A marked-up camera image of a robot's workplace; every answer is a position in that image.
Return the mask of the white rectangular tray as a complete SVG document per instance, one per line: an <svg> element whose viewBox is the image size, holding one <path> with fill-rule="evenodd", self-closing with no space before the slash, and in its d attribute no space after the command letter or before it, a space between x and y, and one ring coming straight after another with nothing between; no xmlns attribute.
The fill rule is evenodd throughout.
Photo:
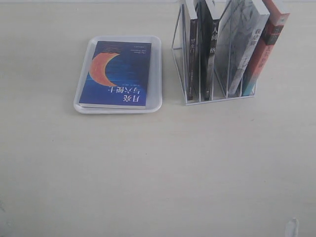
<svg viewBox="0 0 316 237"><path fill-rule="evenodd" d="M98 41L120 41L120 42L149 42L152 45L150 72L146 97L146 106L143 109L117 109L117 108L95 108L82 107L79 99L90 67L92 56ZM145 114L157 111L162 105L162 45L156 36L133 35L133 36L96 36L92 38L87 46L78 86L74 98L74 108L81 114Z"/></svg>

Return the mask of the grey white spine book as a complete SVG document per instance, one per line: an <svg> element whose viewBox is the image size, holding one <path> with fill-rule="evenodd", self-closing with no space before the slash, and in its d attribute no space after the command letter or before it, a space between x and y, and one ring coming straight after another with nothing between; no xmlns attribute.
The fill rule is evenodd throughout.
<svg viewBox="0 0 316 237"><path fill-rule="evenodd" d="M233 97L269 18L261 0L228 0L219 25L215 75L225 97Z"/></svg>

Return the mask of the black spine book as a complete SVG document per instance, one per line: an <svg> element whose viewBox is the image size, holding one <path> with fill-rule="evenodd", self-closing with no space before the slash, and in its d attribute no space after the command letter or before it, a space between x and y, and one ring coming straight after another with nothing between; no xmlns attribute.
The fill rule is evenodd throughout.
<svg viewBox="0 0 316 237"><path fill-rule="evenodd" d="M201 27L201 90L204 100L210 99L220 14L212 0L200 1Z"/></svg>

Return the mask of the pink red spine book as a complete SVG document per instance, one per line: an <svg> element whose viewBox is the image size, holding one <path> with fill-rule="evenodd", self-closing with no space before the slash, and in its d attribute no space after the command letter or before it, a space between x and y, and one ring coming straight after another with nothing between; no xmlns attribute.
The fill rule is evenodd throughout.
<svg viewBox="0 0 316 237"><path fill-rule="evenodd" d="M290 15L281 0L265 0L263 3L269 10L270 16L245 70L242 80L242 96L253 94L259 75Z"/></svg>

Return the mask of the dark grey leftmost book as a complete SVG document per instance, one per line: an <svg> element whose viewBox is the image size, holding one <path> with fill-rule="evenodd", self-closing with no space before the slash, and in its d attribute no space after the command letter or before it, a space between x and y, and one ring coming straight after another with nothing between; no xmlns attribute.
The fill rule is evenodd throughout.
<svg viewBox="0 0 316 237"><path fill-rule="evenodd" d="M185 29L186 29L186 54L188 65L188 100L193 99L193 88L196 66L196 42L197 42L197 29L198 17L195 9L195 2L193 0L185 1Z"/></svg>

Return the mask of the white object at table edge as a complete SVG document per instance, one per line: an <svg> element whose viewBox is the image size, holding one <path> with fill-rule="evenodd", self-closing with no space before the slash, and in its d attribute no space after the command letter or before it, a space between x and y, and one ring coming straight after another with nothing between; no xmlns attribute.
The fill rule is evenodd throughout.
<svg viewBox="0 0 316 237"><path fill-rule="evenodd" d="M285 237L298 237L299 221L297 218L292 218L285 225Z"/></svg>

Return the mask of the dark blue moon book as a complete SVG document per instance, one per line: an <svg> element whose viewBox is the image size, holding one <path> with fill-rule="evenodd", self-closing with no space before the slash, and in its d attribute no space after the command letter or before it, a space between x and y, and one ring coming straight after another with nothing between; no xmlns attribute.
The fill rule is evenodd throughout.
<svg viewBox="0 0 316 237"><path fill-rule="evenodd" d="M79 104L95 108L145 108L151 48L149 42L98 41Z"/></svg>

